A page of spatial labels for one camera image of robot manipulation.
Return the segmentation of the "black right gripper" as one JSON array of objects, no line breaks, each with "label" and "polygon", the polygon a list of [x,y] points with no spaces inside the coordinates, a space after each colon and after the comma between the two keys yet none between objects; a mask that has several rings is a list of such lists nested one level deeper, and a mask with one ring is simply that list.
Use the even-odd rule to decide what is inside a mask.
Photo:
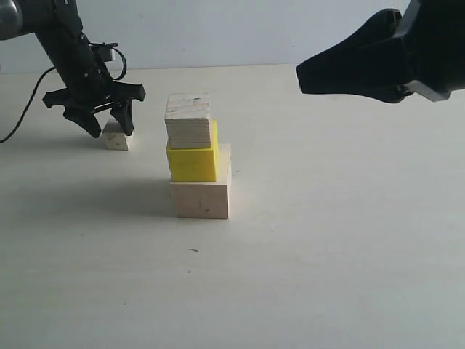
[{"label": "black right gripper", "polygon": [[464,2],[411,1],[403,16],[379,10],[345,40],[298,64],[296,75],[306,95],[395,104],[415,92],[448,100],[464,88]]}]

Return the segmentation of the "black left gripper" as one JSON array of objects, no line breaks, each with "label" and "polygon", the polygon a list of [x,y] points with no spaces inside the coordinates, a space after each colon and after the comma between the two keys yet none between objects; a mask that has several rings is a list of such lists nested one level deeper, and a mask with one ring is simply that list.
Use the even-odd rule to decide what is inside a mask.
[{"label": "black left gripper", "polygon": [[95,60],[89,47],[93,42],[85,34],[72,36],[68,31],[38,31],[36,37],[65,84],[64,89],[45,94],[46,107],[65,106],[63,116],[66,120],[98,138],[102,129],[92,112],[113,105],[111,116],[126,136],[133,135],[132,100],[143,101],[146,92],[141,84],[122,82],[127,62],[118,47],[114,51],[122,59],[123,70],[114,78],[105,63]]}]

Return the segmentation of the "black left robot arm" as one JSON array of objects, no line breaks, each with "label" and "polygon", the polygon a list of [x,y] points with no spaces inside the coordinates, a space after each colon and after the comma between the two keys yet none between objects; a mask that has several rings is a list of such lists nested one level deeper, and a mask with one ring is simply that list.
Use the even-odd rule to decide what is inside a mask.
[{"label": "black left robot arm", "polygon": [[64,88],[44,95],[46,107],[61,105],[63,116],[98,138],[102,129],[96,113],[109,111],[125,135],[132,135],[132,103],[146,96],[141,84],[110,74],[106,63],[116,43],[88,39],[75,1],[2,1],[1,40],[34,34],[64,83]]}]

